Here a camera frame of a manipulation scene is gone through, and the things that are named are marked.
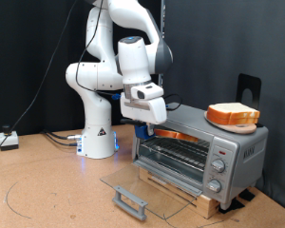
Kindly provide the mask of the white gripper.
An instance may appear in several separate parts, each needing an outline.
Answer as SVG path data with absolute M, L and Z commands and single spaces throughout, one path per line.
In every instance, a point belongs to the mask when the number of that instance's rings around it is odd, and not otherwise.
M 152 100 L 129 100 L 122 96 L 120 104 L 124 117 L 148 123 L 148 135 L 154 134 L 154 124 L 166 121 L 167 112 L 162 97 Z

